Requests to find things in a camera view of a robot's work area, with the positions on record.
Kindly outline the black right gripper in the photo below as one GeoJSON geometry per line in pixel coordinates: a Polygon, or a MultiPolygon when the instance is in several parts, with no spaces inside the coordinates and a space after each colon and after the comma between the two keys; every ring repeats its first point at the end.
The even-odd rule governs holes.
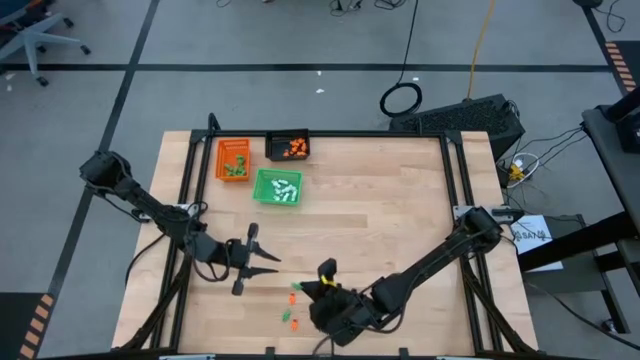
{"type": "Polygon", "coordinates": [[[354,341],[365,327],[378,327],[386,315],[371,298],[353,290],[322,281],[304,281],[300,287],[312,300],[309,305],[312,323],[338,346],[354,341]]]}

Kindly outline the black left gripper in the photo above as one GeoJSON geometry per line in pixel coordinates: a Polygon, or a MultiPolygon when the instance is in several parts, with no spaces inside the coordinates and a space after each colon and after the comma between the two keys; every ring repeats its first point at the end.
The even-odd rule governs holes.
{"type": "Polygon", "coordinates": [[[251,254],[275,262],[280,259],[266,250],[256,241],[259,226],[257,223],[251,223],[247,232],[247,241],[242,243],[240,239],[229,239],[225,243],[225,270],[224,273],[217,277],[218,281],[225,281],[230,274],[230,270],[235,268],[238,270],[236,280],[233,283],[231,293],[234,296],[241,296],[244,291],[244,281],[254,276],[278,273],[276,269],[250,267],[249,260],[251,254]]]}

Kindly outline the green plastic basket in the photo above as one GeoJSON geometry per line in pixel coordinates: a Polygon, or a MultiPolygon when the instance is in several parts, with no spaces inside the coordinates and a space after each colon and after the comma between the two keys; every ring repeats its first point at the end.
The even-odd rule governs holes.
{"type": "Polygon", "coordinates": [[[301,188],[302,188],[302,180],[303,174],[298,171],[290,171],[290,170],[280,170],[280,169],[272,169],[272,168],[260,168],[256,175],[256,182],[253,191],[253,199],[264,204],[273,204],[273,205],[285,205],[285,206],[296,206],[300,202],[301,196],[301,188]],[[283,179],[287,181],[287,185],[292,185],[298,189],[298,199],[296,201],[291,201],[291,195],[294,194],[294,190],[287,192],[289,194],[289,199],[287,202],[283,201],[274,201],[273,196],[280,196],[282,199],[284,195],[279,195],[281,189],[281,185],[278,183],[274,183],[275,179],[283,179]],[[274,191],[273,185],[280,186],[280,191],[274,191]]]}

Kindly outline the black plastic basket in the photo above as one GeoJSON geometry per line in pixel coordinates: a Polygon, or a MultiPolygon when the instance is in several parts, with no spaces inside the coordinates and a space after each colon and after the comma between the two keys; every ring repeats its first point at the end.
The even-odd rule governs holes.
{"type": "Polygon", "coordinates": [[[269,131],[265,135],[265,157],[271,161],[293,161],[293,160],[306,160],[310,155],[310,136],[308,129],[288,129],[288,130],[276,130],[269,131]],[[299,138],[303,138],[305,142],[301,145],[298,145],[296,148],[300,148],[304,145],[308,148],[306,154],[297,155],[297,157],[292,158],[283,157],[283,153],[289,152],[292,148],[290,142],[297,140],[299,138]]]}

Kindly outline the orange plastic basket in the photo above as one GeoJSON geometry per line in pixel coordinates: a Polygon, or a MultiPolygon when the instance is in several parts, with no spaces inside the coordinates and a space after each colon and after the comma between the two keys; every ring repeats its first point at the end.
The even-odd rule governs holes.
{"type": "Polygon", "coordinates": [[[250,175],[250,140],[248,138],[220,139],[216,149],[215,176],[223,182],[246,182],[250,175]],[[237,155],[242,155],[246,159],[247,176],[226,176],[225,166],[229,164],[237,165],[237,155]]]}

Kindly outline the black computer case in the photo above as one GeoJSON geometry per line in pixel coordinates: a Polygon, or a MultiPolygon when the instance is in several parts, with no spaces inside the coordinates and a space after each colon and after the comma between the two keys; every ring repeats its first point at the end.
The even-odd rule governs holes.
{"type": "Polygon", "coordinates": [[[497,160],[525,133],[519,110],[502,94],[463,101],[391,120],[391,131],[486,132],[493,157],[497,160]]]}

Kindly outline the white printed paper sheet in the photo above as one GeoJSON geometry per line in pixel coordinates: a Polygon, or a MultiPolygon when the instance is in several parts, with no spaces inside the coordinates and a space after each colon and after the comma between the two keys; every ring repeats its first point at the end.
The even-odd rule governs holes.
{"type": "Polygon", "coordinates": [[[525,215],[510,225],[519,255],[553,240],[543,215],[525,215]]]}

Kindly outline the hazard striped floor mat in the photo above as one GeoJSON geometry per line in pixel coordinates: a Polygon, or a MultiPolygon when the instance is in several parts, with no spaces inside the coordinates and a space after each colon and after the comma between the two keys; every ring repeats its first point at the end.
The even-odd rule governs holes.
{"type": "Polygon", "coordinates": [[[631,93],[640,85],[640,40],[606,42],[605,48],[621,92],[631,93]]]}
{"type": "Polygon", "coordinates": [[[27,325],[17,360],[35,360],[52,317],[56,299],[50,293],[31,293],[27,302],[27,325]]]}

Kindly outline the white and yellow power plug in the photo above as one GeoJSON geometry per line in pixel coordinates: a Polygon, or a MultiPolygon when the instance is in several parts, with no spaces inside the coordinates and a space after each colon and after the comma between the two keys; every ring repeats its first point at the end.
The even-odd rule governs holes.
{"type": "Polygon", "coordinates": [[[528,152],[516,153],[508,168],[506,188],[515,188],[528,180],[540,165],[541,161],[537,155],[528,152]]]}

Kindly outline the grey office chair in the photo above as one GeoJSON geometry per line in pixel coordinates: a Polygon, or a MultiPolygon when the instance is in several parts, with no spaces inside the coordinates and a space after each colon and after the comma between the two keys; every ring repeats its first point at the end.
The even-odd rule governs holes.
{"type": "Polygon", "coordinates": [[[80,39],[48,33],[48,30],[58,23],[63,23],[67,28],[75,26],[75,23],[62,13],[51,15],[44,13],[38,21],[28,26],[20,23],[21,19],[34,16],[39,8],[46,6],[44,0],[0,0],[0,32],[13,33],[13,37],[8,42],[0,45],[0,60],[6,59],[23,48],[29,70],[42,87],[47,87],[49,82],[39,73],[36,52],[45,53],[45,43],[77,45],[85,55],[91,53],[90,48],[80,39]]]}

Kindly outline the black desk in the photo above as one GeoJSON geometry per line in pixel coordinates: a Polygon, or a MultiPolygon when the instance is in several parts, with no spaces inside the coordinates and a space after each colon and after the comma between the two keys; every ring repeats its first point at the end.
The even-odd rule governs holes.
{"type": "Polygon", "coordinates": [[[591,256],[595,270],[605,276],[625,269],[640,296],[640,87],[582,117],[624,210],[521,254],[520,269],[533,270],[613,244],[614,252],[591,256]]]}

